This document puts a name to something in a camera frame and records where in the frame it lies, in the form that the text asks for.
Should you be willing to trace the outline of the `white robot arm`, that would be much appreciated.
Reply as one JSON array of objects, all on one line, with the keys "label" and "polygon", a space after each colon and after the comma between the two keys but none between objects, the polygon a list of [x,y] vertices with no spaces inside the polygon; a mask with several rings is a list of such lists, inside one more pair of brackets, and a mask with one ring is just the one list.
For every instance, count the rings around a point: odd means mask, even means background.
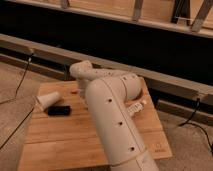
[{"label": "white robot arm", "polygon": [[95,69],[88,60],[72,64],[70,74],[77,80],[111,171],[159,171],[132,120],[142,105],[125,106],[142,93],[140,78],[128,71]]}]

